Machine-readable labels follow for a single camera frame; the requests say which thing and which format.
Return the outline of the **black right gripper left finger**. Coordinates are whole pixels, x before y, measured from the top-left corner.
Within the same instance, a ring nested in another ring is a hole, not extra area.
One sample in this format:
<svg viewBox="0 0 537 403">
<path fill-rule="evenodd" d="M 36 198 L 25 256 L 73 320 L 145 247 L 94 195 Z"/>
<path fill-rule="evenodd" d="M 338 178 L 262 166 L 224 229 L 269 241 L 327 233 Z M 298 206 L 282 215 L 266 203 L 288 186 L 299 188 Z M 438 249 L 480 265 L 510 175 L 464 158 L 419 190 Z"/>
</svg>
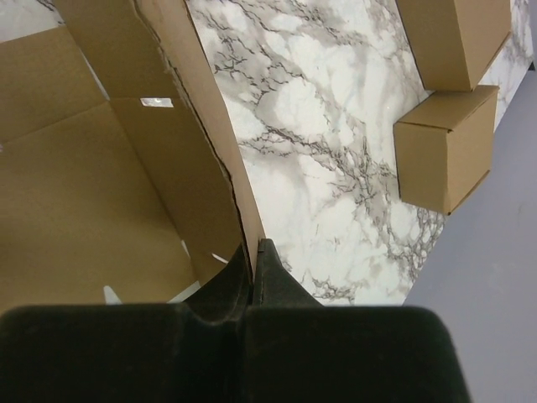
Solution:
<svg viewBox="0 0 537 403">
<path fill-rule="evenodd" d="M 241 402 L 238 249 L 179 303 L 21 306 L 1 318 L 4 402 Z"/>
</svg>

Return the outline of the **brown cardboard box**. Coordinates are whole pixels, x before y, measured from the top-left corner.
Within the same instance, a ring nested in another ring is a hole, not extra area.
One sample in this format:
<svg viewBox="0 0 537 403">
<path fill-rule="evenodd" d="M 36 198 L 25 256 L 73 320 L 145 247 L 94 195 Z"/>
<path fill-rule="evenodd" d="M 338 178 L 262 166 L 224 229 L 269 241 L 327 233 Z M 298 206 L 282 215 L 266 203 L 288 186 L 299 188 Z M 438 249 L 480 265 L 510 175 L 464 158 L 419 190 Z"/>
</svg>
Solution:
<svg viewBox="0 0 537 403">
<path fill-rule="evenodd" d="M 3 310 L 171 301 L 262 237 L 185 2 L 2 2 Z"/>
</svg>

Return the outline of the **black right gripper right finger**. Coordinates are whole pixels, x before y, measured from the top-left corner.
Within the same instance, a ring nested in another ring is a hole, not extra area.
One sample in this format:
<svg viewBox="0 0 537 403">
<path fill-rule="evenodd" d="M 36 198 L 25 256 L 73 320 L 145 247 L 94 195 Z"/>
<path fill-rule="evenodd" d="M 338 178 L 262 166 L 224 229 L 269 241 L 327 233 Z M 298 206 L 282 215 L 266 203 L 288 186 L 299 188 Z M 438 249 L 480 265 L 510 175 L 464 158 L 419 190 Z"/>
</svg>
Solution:
<svg viewBox="0 0 537 403">
<path fill-rule="evenodd" d="M 258 249 L 242 324 L 244 402 L 468 402 L 451 335 L 416 306 L 323 306 Z"/>
</svg>

